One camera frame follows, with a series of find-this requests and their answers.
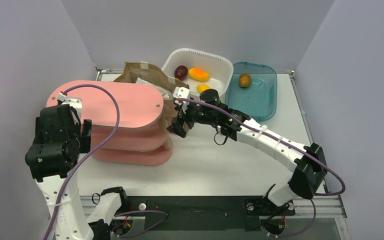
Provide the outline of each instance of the screw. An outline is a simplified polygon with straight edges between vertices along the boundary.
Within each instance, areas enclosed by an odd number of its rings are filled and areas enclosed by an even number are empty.
[[[147,205],[145,203],[139,204],[139,210],[145,211],[147,209]]]
[[[254,210],[254,204],[252,204],[252,203],[248,203],[247,205],[246,205],[246,209],[248,209],[248,211],[252,211],[252,210]]]

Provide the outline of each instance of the teal plastic bin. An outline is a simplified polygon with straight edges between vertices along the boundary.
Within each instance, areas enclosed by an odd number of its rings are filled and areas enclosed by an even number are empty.
[[[251,76],[249,87],[239,86],[241,74]],[[276,113],[278,95],[278,76],[273,68],[249,62],[233,65],[233,76],[226,92],[226,104],[255,119],[264,122]]]

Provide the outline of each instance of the purple cable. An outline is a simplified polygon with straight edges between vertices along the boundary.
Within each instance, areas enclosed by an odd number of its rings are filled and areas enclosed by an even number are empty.
[[[270,233],[269,231],[267,231],[265,228],[264,228],[264,224],[262,226],[262,229],[264,229],[264,231],[268,232],[268,234],[270,234],[270,236],[272,237],[277,237],[277,238],[287,238],[287,237],[293,237],[293,236],[297,236],[297,235],[300,235],[302,233],[304,233],[305,231],[309,230],[313,225],[314,223],[316,222],[316,205],[314,204],[313,200],[309,199],[311,204],[312,204],[312,209],[314,210],[314,214],[312,216],[312,220],[310,222],[310,224],[308,226],[306,226],[304,229],[302,229],[301,231],[297,231],[297,232],[294,232],[294,233],[289,233],[289,234],[285,234],[285,235],[275,235],[273,233]]]
[[[98,145],[96,145],[90,152],[88,152],[84,157],[81,158],[80,161],[73,167],[73,169],[68,173],[67,177],[65,178],[64,182],[61,185],[61,188],[59,189],[58,196],[56,196],[56,202],[55,204],[59,204],[61,202],[61,198],[63,196],[63,192],[66,189],[67,185],[69,184],[70,179],[73,177],[74,173],[79,169],[79,167],[88,159],[96,150],[98,150],[100,147],[102,147],[105,143],[110,140],[114,134],[116,134],[117,128],[119,126],[120,122],[120,110],[119,110],[119,105],[117,104],[116,99],[114,98],[113,95],[109,91],[107,91],[105,88],[93,84],[81,84],[77,86],[72,86],[69,89],[65,90],[63,92],[64,95],[67,95],[68,92],[78,89],[78,88],[84,88],[84,87],[90,87],[90,88],[96,88],[99,90],[102,90],[104,93],[106,93],[111,100],[114,102],[115,110],[117,112],[117,120],[115,121],[114,129],[112,132]],[[55,206],[53,209],[53,214],[49,222],[49,226],[46,229],[45,235],[43,237],[43,240],[48,240],[49,235],[51,234],[52,228],[55,224],[55,220],[57,219],[57,214],[58,214],[58,208],[59,206]]]
[[[123,212],[121,214],[115,215],[114,217],[118,218],[118,217],[123,217],[123,216],[129,216],[129,215],[132,215],[132,214],[164,214],[165,217],[163,219],[157,221],[154,225],[148,227],[147,229],[145,229],[145,230],[143,230],[141,232],[138,232],[138,233],[135,233],[135,234],[132,234],[132,235],[128,235],[128,236],[120,235],[119,236],[120,238],[130,239],[130,238],[134,238],[134,237],[137,237],[139,235],[142,235],[142,234],[148,232],[149,230],[155,228],[156,226],[164,223],[167,220],[167,218],[169,217],[169,215],[167,213],[165,213],[163,211],[158,211],[158,210],[127,211],[127,212]],[[115,231],[116,231],[116,229],[118,227],[120,227],[120,225],[113,227],[111,231],[115,233]]]
[[[197,101],[197,100],[192,100],[192,99],[186,99],[186,98],[179,98],[178,99],[179,101],[182,101],[182,102],[189,102],[189,103],[193,103],[193,104],[199,104],[199,105],[202,105],[202,106],[205,106],[207,108],[210,108],[210,109],[214,109],[226,116],[228,116],[229,118],[233,119],[235,122],[237,122],[239,125],[241,125],[242,127],[245,127],[251,131],[254,131],[256,133],[259,133],[260,130],[258,129],[255,129],[253,127],[250,127],[246,124],[244,124],[243,122],[239,121],[235,116],[233,116],[232,114],[228,113],[227,111],[217,107],[217,106],[214,106],[214,105],[211,105],[209,103],[206,103],[206,102],[202,102],[202,101]],[[331,173],[333,176],[335,176],[336,179],[338,179],[338,181],[340,182],[341,186],[342,186],[342,189],[340,191],[337,191],[337,192],[328,192],[328,193],[315,193],[314,195],[316,196],[336,196],[336,195],[340,195],[342,193],[345,192],[345,182],[344,180],[342,180],[342,178],[336,173],[334,172],[330,167],[326,166],[325,164],[323,164],[322,162],[320,162],[317,158],[311,156],[310,154],[306,153],[305,151],[299,149],[298,147],[292,145],[292,144],[289,144],[288,142],[285,142],[283,140],[280,140],[279,138],[271,135],[270,133],[267,133],[267,132],[262,132],[263,135],[275,140],[275,141],[278,141],[280,143],[282,143],[283,145],[291,148],[291,149],[294,149],[298,152],[300,152],[301,154],[305,155],[307,158],[313,160],[315,163],[317,163],[318,165],[320,165],[322,168],[326,169],[329,173]]]

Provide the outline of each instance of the purple hose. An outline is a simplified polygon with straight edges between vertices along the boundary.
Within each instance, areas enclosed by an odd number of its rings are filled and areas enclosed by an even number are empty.
[[[285,234],[285,235],[283,235],[283,234],[282,235],[274,235],[264,228],[264,224],[262,226],[262,229],[264,229],[264,231],[268,232],[270,234],[270,236],[277,237],[277,238],[293,237],[293,236],[300,235],[300,234],[304,233],[305,231],[309,230],[314,225],[314,223],[316,222],[316,205],[314,204],[313,200],[311,200],[311,199],[309,199],[309,200],[312,204],[312,209],[314,210],[314,214],[312,216],[312,220],[311,220],[310,224],[308,226],[306,226],[304,229],[302,229],[301,231],[297,231],[297,232],[289,233],[289,234]]]
[[[139,235],[142,235],[142,234],[148,232],[149,230],[155,228],[156,226],[164,223],[167,220],[167,218],[169,217],[169,215],[167,213],[165,213],[163,211],[158,211],[158,210],[127,211],[127,212],[123,212],[123,213],[120,213],[118,215],[115,215],[114,217],[118,218],[118,217],[123,217],[123,216],[130,216],[130,215],[133,215],[133,214],[163,214],[163,215],[165,215],[165,217],[163,219],[157,221],[155,224],[153,224],[152,226],[148,227],[147,229],[145,229],[143,231],[140,231],[138,233],[134,233],[134,234],[128,235],[128,236],[121,235],[121,236],[119,236],[120,238],[131,239],[131,238],[137,237]],[[120,225],[115,226],[115,227],[112,228],[111,231],[115,233],[116,229],[119,228],[119,227],[120,227]]]
[[[205,106],[207,108],[210,108],[210,109],[214,109],[216,111],[219,111],[220,113],[228,116],[229,118],[233,119],[235,122],[237,122],[239,125],[241,125],[242,127],[244,128],[247,128],[251,131],[254,131],[256,133],[259,133],[260,130],[258,129],[255,129],[253,127],[250,127],[248,125],[245,125],[243,122],[239,121],[235,116],[233,116],[232,114],[228,113],[227,111],[217,107],[217,106],[214,106],[214,105],[211,105],[209,103],[206,103],[206,102],[202,102],[202,101],[197,101],[197,100],[192,100],[192,99],[186,99],[186,98],[179,98],[178,99],[179,101],[182,101],[182,102],[189,102],[189,103],[193,103],[193,104],[199,104],[199,105],[202,105],[202,106]],[[340,182],[341,186],[342,186],[342,189],[340,191],[337,191],[337,192],[328,192],[328,193],[315,193],[314,195],[316,196],[336,196],[336,195],[340,195],[342,193],[345,192],[345,182],[344,180],[342,180],[342,178],[336,173],[334,172],[330,167],[326,166],[325,164],[323,164],[322,162],[320,162],[317,158],[311,156],[310,154],[306,153],[305,151],[299,149],[298,147],[292,145],[292,144],[289,144],[288,142],[285,142],[283,140],[279,140],[279,138],[271,135],[270,133],[266,133],[266,132],[262,132],[263,135],[275,140],[275,141],[279,141],[281,144],[291,148],[291,149],[294,149],[298,152],[300,152],[301,154],[305,155],[307,158],[313,160],[315,163],[317,163],[318,165],[320,165],[322,168],[326,169],[329,173],[331,173],[333,176],[335,176],[336,179],[338,179],[338,181]]]
[[[61,188],[59,189],[58,196],[56,196],[56,202],[55,204],[59,204],[61,202],[61,198],[63,196],[63,192],[66,189],[67,185],[69,184],[70,179],[73,177],[74,173],[79,169],[79,167],[88,159],[96,150],[98,150],[100,147],[102,147],[104,144],[110,140],[114,134],[116,134],[117,128],[119,126],[120,122],[120,110],[119,110],[119,105],[117,104],[116,99],[114,98],[113,95],[109,91],[107,91],[105,88],[93,84],[81,84],[77,86],[72,86],[69,89],[65,90],[63,92],[64,95],[66,95],[68,92],[78,89],[78,88],[84,88],[84,87],[89,87],[89,88],[96,88],[99,90],[102,90],[104,93],[106,93],[111,100],[114,102],[115,110],[117,111],[117,120],[115,121],[115,126],[112,132],[97,146],[95,146],[90,152],[88,152],[84,157],[81,158],[80,161],[73,167],[73,169],[68,173],[67,177],[65,178],[64,182],[61,185]],[[57,219],[57,214],[58,214],[58,208],[59,206],[55,206],[53,209],[53,214],[52,218],[50,219],[49,226],[46,229],[45,235],[43,237],[43,240],[48,240],[49,235],[51,234],[52,228],[55,224],[55,220]]]

